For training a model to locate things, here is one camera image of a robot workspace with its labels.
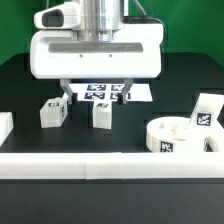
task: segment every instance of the cable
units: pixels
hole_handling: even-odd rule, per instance
[[[154,17],[154,11],[153,11],[153,6],[152,6],[152,0],[148,0],[148,6],[149,6],[149,11],[150,15]]]
[[[140,2],[138,0],[133,0],[133,2],[136,4],[136,6],[140,9],[140,11],[142,12],[143,16],[147,16],[146,11],[144,10],[144,8],[142,7],[142,5],[140,4]]]
[[[46,9],[49,8],[49,0],[46,0]]]

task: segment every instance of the marker sticker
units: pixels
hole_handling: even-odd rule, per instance
[[[90,84],[87,87],[88,91],[105,91],[106,90],[106,85],[100,85],[100,84]]]
[[[123,91],[125,85],[124,84],[117,84],[111,86],[111,91]]]
[[[110,94],[110,99],[111,100],[117,100],[117,98],[118,98],[118,93],[111,93]],[[126,95],[126,100],[131,100],[131,93],[128,93]]]
[[[99,103],[96,107],[107,108],[109,104],[107,103]]]
[[[58,102],[52,102],[48,104],[48,107],[58,107],[59,103]]]
[[[196,126],[212,127],[213,114],[208,112],[197,113]]]
[[[96,100],[96,99],[101,99],[103,100],[105,98],[105,93],[96,93],[96,92],[87,92],[85,94],[85,98],[84,99],[88,99],[88,100]]]
[[[160,141],[160,152],[173,152],[174,150],[174,143]]]

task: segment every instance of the white block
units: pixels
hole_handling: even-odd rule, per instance
[[[147,125],[146,145],[152,152],[204,152],[205,138],[189,133],[188,118],[161,117]]]
[[[208,138],[213,123],[220,114],[223,103],[223,95],[201,93],[191,115],[188,131],[200,132]]]
[[[111,101],[96,100],[93,105],[93,127],[111,129],[112,103]]]
[[[49,99],[40,110],[42,128],[61,127],[68,114],[67,100]]]
[[[208,144],[213,152],[224,152],[224,129],[218,121],[214,122]]]
[[[0,113],[0,146],[13,129],[12,113]]]

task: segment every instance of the small white box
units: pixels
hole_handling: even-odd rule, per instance
[[[12,113],[0,113],[0,146],[13,129]]]
[[[112,103],[111,101],[94,101],[93,105],[93,127],[111,129]]]
[[[40,110],[42,128],[61,127],[68,114],[67,100],[49,99]]]

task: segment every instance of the black tabletop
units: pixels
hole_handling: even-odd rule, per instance
[[[62,95],[59,82],[34,79],[29,55],[14,56],[0,67],[0,111],[13,112],[15,125],[0,151],[147,152],[145,128],[150,120],[190,117],[199,93],[224,94],[224,69],[209,56],[163,54],[162,61],[158,78],[134,80],[150,84],[154,101],[113,103],[112,130],[93,129],[93,105],[84,102],[70,108],[61,128],[41,129],[39,110],[47,99]],[[218,120],[223,124],[223,112]],[[0,223],[219,224],[224,219],[223,183],[223,179],[1,180]]]
[[[224,69],[203,54],[163,54],[163,71],[149,83],[153,102],[112,105],[112,129],[92,127],[93,103],[77,102],[60,128],[42,129],[40,109],[61,97],[58,80],[36,80],[29,54],[16,55],[0,67],[0,111],[13,112],[15,128],[1,152],[147,152],[146,125],[162,116],[190,117],[201,92],[224,94]],[[123,80],[73,80],[123,82]]]

